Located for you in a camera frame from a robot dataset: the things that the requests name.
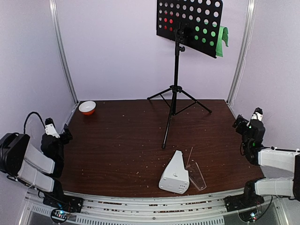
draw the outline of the white cone-shaped object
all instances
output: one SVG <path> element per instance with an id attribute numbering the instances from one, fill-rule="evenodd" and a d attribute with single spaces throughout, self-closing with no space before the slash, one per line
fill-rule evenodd
<path id="1" fill-rule="evenodd" d="M 177 150 L 160 178 L 159 188 L 183 194 L 188 186 L 188 171 L 184 168 L 182 152 Z"/>

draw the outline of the bowl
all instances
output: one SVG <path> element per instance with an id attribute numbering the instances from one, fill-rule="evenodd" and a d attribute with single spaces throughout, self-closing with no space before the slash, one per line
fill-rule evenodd
<path id="1" fill-rule="evenodd" d="M 90 116 L 94 113 L 95 107 L 96 107 L 96 102 L 87 101 L 82 103 L 79 106 L 79 111 L 81 111 L 83 115 Z"/>

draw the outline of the floor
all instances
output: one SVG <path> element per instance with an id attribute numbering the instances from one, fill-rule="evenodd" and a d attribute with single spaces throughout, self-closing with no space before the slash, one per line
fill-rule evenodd
<path id="1" fill-rule="evenodd" d="M 260 167 L 240 155 L 241 136 L 223 100 L 202 100 L 213 113 L 195 105 L 172 118 L 165 150 L 161 144 L 169 108 L 163 100 L 97 101 L 91 116 L 75 112 L 69 128 L 74 139 L 65 146 L 64 190 L 115 197 L 176 196 L 158 188 L 176 150 L 185 163 L 197 162 L 207 188 L 193 184 L 184 195 L 244 187 L 263 177 Z M 179 100 L 178 109 L 190 101 Z"/>

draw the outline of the green cloth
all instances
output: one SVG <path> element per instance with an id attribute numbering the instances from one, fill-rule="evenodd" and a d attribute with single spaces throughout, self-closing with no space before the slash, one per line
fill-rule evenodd
<path id="1" fill-rule="evenodd" d="M 226 47 L 228 47 L 228 28 L 220 26 L 219 36 L 217 38 L 216 56 L 223 57 L 222 41 L 224 41 Z"/>

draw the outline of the music stand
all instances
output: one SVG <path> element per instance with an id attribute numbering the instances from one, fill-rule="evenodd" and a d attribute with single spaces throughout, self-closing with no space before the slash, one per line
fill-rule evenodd
<path id="1" fill-rule="evenodd" d="M 179 54 L 191 47 L 216 58 L 216 46 L 221 22 L 223 2 L 221 0 L 157 0 L 157 35 L 175 41 L 174 84 L 148 100 L 161 96 L 170 107 L 162 148 L 165 148 L 172 116 L 198 104 L 209 113 L 212 111 L 178 86 Z M 172 91 L 171 105 L 163 94 Z M 176 112 L 177 93 L 183 93 L 193 103 Z"/>

